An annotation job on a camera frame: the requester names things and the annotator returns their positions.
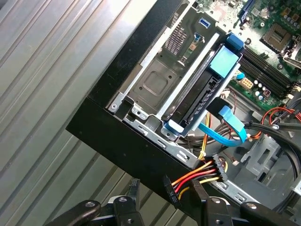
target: gray metal background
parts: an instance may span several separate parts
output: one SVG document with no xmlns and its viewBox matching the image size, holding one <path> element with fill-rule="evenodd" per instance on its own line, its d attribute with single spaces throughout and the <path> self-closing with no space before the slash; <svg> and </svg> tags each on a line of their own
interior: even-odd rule
<svg viewBox="0 0 301 226">
<path fill-rule="evenodd" d="M 156 0 L 9 0 L 0 11 L 0 226 L 43 225 L 130 176 L 64 128 Z M 142 186 L 147 226 L 196 225 Z"/>
</svg>

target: red wire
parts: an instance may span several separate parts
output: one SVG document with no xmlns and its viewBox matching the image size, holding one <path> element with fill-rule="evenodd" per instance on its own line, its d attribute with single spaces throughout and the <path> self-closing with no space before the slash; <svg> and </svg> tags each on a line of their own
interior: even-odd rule
<svg viewBox="0 0 301 226">
<path fill-rule="evenodd" d="M 185 182 L 187 182 L 187 181 L 189 181 L 189 180 L 191 180 L 191 179 L 193 179 L 195 177 L 202 176 L 202 175 L 205 175 L 205 174 L 208 174 L 208 173 L 212 173 L 212 172 L 215 172 L 215 171 L 216 171 L 216 169 L 211 169 L 211 170 L 208 170 L 208 171 L 205 171 L 205 172 L 200 172 L 200 173 L 196 173 L 196 174 L 191 175 L 190 177 L 184 179 L 179 184 L 179 186 L 176 188 L 175 192 L 177 193 L 180 190 L 180 188 L 182 187 L 182 185 L 185 184 Z"/>
<path fill-rule="evenodd" d="M 268 115 L 270 112 L 274 111 L 274 110 L 283 110 L 283 111 L 287 111 L 287 112 L 290 113 L 290 110 L 291 110 L 291 109 L 287 109 L 287 108 L 283 108 L 283 107 L 274 107 L 274 108 L 268 110 L 268 111 L 264 114 L 264 116 L 263 116 L 263 118 L 262 118 L 262 120 L 261 120 L 260 123 L 263 124 L 265 118 L 267 117 L 267 115 Z M 252 138 L 255 138 L 255 139 L 258 139 L 259 136 L 260 136 L 260 134 L 261 134 L 261 132 L 257 133 L 257 134 L 254 135 L 254 136 L 251 136 L 251 137 L 252 137 Z"/>
<path fill-rule="evenodd" d="M 269 123 L 270 123 L 270 124 L 272 124 L 272 122 L 273 122 L 273 120 L 272 120 L 273 115 L 274 115 L 276 112 L 280 112 L 280 111 L 282 111 L 282 110 L 275 110 L 275 111 L 273 111 L 273 112 L 271 113 L 271 115 L 269 116 Z M 293 110 L 293 109 L 288 109 L 288 110 L 287 110 L 287 112 L 289 112 L 289 113 L 294 113 L 294 111 L 295 111 L 295 110 Z M 296 118 L 301 122 L 301 115 L 300 115 L 300 113 L 296 114 Z"/>
</svg>

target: blue usb port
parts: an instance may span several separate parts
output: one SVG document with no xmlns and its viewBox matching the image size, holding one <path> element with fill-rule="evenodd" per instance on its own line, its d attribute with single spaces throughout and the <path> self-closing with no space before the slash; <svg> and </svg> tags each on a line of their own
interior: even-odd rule
<svg viewBox="0 0 301 226">
<path fill-rule="evenodd" d="M 200 24 L 202 24 L 206 29 L 208 28 L 208 27 L 210 27 L 210 25 L 211 25 L 211 23 L 209 23 L 207 20 L 205 20 L 204 18 L 201 18 L 200 20 L 199 20 L 199 23 Z"/>
</svg>

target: motherboard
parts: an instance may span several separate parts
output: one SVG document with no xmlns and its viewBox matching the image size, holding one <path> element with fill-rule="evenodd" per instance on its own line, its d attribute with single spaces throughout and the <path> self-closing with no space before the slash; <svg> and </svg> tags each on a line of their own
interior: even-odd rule
<svg viewBox="0 0 301 226">
<path fill-rule="evenodd" d="M 244 40 L 240 60 L 244 81 L 230 86 L 267 111 L 286 104 L 300 91 L 301 2 L 293 0 L 198 0 L 199 11 L 220 15 Z"/>
</svg>

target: blue tab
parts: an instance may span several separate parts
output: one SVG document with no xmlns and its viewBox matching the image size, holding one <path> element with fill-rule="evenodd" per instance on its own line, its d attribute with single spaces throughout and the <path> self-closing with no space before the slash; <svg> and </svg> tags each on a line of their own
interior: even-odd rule
<svg viewBox="0 0 301 226">
<path fill-rule="evenodd" d="M 244 42 L 233 33 L 229 35 L 227 42 L 237 50 L 241 50 L 245 45 Z"/>
<path fill-rule="evenodd" d="M 237 80 L 242 80 L 243 78 L 245 77 L 245 74 L 244 73 L 240 73 L 236 76 L 236 79 Z"/>
<path fill-rule="evenodd" d="M 238 59 L 238 56 L 223 46 L 211 61 L 209 68 L 211 68 L 222 78 L 226 78 L 234 65 L 237 63 Z"/>
</svg>

